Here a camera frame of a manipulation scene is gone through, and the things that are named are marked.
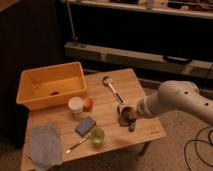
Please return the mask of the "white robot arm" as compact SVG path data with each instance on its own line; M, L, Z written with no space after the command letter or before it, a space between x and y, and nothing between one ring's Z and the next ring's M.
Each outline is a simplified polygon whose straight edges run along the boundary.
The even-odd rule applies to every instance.
M213 100L199 94L190 81L165 81L156 92L137 102L137 113L143 118L154 118L169 111L179 110L213 126Z

